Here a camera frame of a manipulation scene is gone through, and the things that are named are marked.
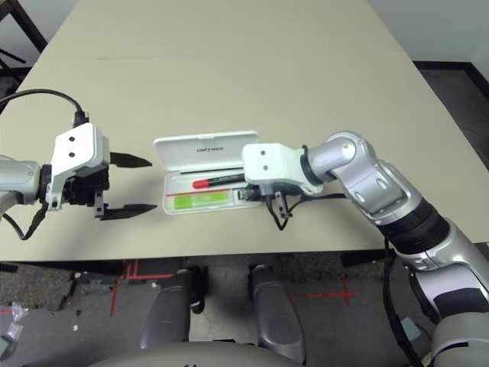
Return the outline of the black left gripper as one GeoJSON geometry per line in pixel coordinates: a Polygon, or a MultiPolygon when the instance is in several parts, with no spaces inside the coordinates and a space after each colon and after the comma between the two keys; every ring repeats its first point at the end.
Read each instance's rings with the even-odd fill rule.
{"type": "MultiPolygon", "coordinates": [[[[122,168],[151,167],[144,158],[126,153],[110,153],[110,164],[122,168]]],[[[121,208],[110,209],[104,203],[103,194],[110,187],[109,168],[86,177],[71,177],[63,188],[63,200],[70,205],[92,207],[94,217],[100,220],[129,219],[157,208],[152,204],[127,204],[121,208]]]]}

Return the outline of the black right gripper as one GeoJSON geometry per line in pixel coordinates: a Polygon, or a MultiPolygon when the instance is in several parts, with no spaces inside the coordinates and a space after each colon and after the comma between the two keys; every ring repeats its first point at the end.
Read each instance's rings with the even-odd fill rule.
{"type": "Polygon", "coordinates": [[[244,190],[245,200],[256,200],[257,191],[259,198],[265,202],[270,214],[275,219],[289,219],[292,216],[288,206],[287,196],[299,196],[302,190],[291,183],[273,183],[257,185],[256,188],[246,188],[244,190]]]}

